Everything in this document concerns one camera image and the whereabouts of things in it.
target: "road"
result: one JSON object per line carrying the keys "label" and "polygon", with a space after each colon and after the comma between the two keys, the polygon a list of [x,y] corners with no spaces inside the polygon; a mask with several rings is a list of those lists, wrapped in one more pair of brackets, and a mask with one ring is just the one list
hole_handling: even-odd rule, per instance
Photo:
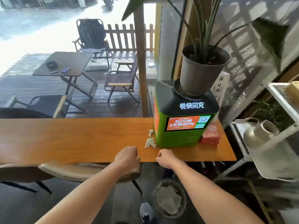
{"label": "road", "polygon": [[[77,19],[99,18],[105,28],[111,24],[114,29],[116,23],[129,28],[133,15],[121,21],[128,1],[115,0],[111,12],[102,0],[85,9],[0,9],[0,75],[27,53],[75,51],[71,41],[78,38]],[[144,21],[147,28],[155,25],[155,4],[144,5]]]}

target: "beige chair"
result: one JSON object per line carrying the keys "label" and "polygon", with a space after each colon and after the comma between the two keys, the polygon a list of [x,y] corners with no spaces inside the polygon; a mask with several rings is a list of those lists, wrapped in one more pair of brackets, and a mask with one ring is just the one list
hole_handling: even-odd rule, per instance
{"label": "beige chair", "polygon": [[38,167],[23,167],[14,164],[0,164],[0,183],[9,185],[15,188],[23,189],[29,192],[36,193],[37,191],[28,188],[18,183],[32,183],[35,182],[48,193],[51,190],[45,186],[42,181],[53,178],[53,175],[41,171]]}
{"label": "beige chair", "polygon": [[[59,165],[56,162],[44,163],[39,166],[41,170],[44,172],[54,175],[56,177],[74,181],[74,182],[84,182],[88,178],[94,176],[95,174],[102,171],[104,168],[108,166],[108,163],[74,163],[74,164],[66,164]],[[132,181],[134,186],[138,189],[138,191],[142,194],[142,191],[135,181],[142,170],[142,163],[130,172],[123,175],[119,180],[119,182],[128,182]]]}

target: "hand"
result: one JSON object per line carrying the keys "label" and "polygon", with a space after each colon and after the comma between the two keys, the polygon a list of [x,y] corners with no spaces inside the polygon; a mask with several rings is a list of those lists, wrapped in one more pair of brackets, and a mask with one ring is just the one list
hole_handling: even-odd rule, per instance
{"label": "hand", "polygon": [[136,146],[127,146],[119,151],[114,158],[114,163],[121,166],[123,173],[134,169],[140,163],[140,157],[137,154]]}
{"label": "hand", "polygon": [[172,150],[169,149],[161,149],[158,153],[158,157],[156,161],[160,164],[160,166],[168,169],[172,169],[172,165],[175,161],[179,160],[173,153]]}

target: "orange advertisement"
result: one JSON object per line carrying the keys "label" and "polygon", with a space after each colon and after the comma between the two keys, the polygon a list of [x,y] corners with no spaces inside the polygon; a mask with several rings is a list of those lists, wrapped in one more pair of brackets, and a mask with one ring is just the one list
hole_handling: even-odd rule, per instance
{"label": "orange advertisement", "polygon": [[168,120],[167,131],[194,129],[200,116],[170,117]]}
{"label": "orange advertisement", "polygon": [[158,108],[157,108],[157,104],[156,104],[156,97],[155,97],[154,103],[155,103],[155,110],[154,110],[154,125],[155,125],[155,132],[156,132],[156,135],[158,135],[158,128],[159,128],[159,112],[158,112]]}

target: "person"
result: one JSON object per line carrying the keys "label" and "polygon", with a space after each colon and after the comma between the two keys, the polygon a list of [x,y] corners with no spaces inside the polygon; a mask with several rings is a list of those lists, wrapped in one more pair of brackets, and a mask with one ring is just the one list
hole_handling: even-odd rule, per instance
{"label": "person", "polygon": [[[176,173],[205,223],[264,223],[241,201],[179,160],[172,150],[161,149],[156,161]],[[125,147],[116,155],[114,162],[80,184],[36,224],[92,223],[113,185],[139,162],[137,147]],[[152,220],[152,208],[148,203],[141,205],[140,216],[144,223]]]}

